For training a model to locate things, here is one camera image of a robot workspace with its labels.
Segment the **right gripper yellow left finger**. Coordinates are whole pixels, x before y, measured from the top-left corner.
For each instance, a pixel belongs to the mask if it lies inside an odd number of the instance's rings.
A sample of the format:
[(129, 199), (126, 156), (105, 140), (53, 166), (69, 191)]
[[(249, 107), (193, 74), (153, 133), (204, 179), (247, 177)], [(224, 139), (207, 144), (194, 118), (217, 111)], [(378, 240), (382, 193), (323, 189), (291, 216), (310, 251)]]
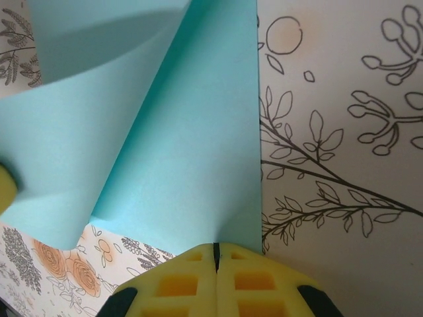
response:
[(104, 316), (217, 316), (217, 244), (201, 244), (122, 283)]

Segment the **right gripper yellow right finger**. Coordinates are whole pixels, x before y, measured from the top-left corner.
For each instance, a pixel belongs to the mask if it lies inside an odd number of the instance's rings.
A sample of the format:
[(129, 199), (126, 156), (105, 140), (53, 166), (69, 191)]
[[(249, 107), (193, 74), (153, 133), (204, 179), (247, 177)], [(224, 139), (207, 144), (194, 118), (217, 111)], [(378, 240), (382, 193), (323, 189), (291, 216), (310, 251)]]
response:
[(218, 316), (337, 316), (309, 276), (236, 244), (217, 244)]

